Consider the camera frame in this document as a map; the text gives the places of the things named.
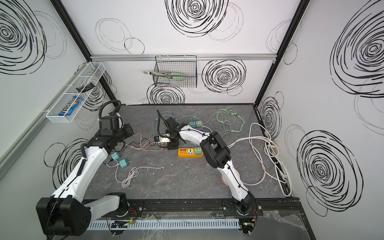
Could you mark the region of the orange power strip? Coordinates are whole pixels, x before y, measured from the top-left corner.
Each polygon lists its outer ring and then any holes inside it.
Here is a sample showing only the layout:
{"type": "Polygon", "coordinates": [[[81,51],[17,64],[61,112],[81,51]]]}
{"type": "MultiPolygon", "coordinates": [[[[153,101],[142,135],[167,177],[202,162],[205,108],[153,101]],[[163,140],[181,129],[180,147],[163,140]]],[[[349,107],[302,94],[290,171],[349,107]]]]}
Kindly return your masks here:
{"type": "Polygon", "coordinates": [[[195,155],[195,148],[180,148],[178,150],[179,158],[202,158],[203,156],[204,154],[200,156],[195,155]]]}

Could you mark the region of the green tongs in basket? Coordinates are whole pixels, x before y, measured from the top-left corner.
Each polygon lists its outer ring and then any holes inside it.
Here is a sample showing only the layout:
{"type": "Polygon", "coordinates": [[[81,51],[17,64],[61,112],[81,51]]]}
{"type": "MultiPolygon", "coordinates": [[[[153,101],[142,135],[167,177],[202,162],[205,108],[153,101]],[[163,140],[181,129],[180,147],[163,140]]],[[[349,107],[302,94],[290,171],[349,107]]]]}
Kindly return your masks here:
{"type": "Polygon", "coordinates": [[[184,76],[181,73],[163,73],[163,72],[146,72],[143,71],[145,75],[151,75],[153,76],[154,84],[175,84],[175,83],[181,83],[186,80],[186,76],[184,76]]]}

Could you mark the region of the purple power strip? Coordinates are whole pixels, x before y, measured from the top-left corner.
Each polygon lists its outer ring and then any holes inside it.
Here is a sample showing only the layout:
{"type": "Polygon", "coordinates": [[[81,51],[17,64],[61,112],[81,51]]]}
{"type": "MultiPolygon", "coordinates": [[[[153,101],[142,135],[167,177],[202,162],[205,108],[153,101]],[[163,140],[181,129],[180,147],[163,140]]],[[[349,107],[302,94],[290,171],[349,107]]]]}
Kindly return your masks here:
{"type": "Polygon", "coordinates": [[[204,126],[196,127],[196,129],[203,132],[204,131],[204,126]]]}

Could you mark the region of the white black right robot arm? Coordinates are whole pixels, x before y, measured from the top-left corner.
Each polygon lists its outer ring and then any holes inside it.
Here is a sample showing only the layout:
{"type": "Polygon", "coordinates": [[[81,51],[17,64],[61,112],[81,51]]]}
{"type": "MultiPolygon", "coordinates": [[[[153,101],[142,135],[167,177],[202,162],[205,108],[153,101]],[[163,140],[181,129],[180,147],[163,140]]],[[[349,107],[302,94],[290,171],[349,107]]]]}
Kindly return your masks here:
{"type": "Polygon", "coordinates": [[[159,121],[164,122],[171,140],[189,141],[199,145],[208,164],[218,170],[228,187],[230,188],[233,199],[236,201],[237,211],[241,215],[246,215],[252,211],[255,197],[241,181],[236,173],[231,158],[231,151],[222,137],[217,132],[206,133],[192,128],[188,124],[179,124],[173,118],[164,119],[159,116],[159,121]]]}

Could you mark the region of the blue candy packet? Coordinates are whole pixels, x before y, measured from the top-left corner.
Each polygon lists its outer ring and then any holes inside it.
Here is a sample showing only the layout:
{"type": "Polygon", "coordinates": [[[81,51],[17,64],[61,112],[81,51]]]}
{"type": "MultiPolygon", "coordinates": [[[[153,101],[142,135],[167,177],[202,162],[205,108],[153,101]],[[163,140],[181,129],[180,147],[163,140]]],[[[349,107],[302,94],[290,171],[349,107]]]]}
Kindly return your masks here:
{"type": "Polygon", "coordinates": [[[71,116],[73,111],[82,103],[83,99],[73,96],[63,110],[59,113],[59,116],[71,116]]]}

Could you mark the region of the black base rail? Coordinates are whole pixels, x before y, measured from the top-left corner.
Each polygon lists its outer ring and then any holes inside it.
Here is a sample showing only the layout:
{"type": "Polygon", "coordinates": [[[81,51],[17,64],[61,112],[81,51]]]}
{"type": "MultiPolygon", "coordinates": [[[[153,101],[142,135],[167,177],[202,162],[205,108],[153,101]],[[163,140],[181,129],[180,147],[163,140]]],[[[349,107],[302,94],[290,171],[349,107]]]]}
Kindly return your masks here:
{"type": "Polygon", "coordinates": [[[206,212],[220,217],[249,218],[263,216],[265,212],[283,211],[284,213],[304,214],[298,198],[255,199],[250,212],[242,214],[235,206],[234,199],[128,199],[129,207],[121,214],[107,213],[103,217],[143,218],[150,213],[193,213],[206,212]]]}

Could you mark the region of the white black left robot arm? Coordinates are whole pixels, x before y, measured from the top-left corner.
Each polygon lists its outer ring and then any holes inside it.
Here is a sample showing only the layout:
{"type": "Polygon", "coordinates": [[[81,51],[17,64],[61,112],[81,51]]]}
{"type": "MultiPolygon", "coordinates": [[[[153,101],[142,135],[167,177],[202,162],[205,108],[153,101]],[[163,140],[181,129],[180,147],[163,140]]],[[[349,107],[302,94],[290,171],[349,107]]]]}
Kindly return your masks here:
{"type": "Polygon", "coordinates": [[[50,197],[41,198],[36,205],[47,237],[80,236],[100,217],[128,211],[124,193],[110,193],[88,204],[83,200],[91,180],[111,151],[133,134],[130,124],[124,124],[119,114],[100,117],[100,129],[88,143],[81,145],[82,157],[75,168],[50,197]]]}

